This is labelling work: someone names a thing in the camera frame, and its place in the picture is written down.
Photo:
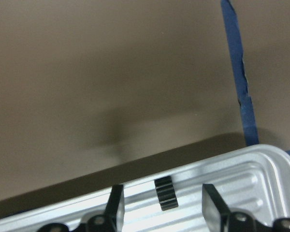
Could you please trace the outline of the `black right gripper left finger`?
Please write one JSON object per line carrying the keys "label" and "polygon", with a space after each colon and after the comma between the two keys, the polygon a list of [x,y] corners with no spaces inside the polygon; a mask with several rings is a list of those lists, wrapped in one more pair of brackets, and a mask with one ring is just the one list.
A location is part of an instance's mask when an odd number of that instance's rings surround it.
{"label": "black right gripper left finger", "polygon": [[124,224],[125,201],[124,186],[112,186],[111,193],[104,211],[107,232],[121,232]]}

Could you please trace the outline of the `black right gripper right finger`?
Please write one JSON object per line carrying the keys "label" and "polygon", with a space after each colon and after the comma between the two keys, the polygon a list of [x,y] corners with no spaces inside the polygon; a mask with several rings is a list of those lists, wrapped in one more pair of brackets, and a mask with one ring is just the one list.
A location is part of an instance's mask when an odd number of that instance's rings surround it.
{"label": "black right gripper right finger", "polygon": [[213,184],[202,186],[202,214],[210,232],[224,232],[231,210]]}

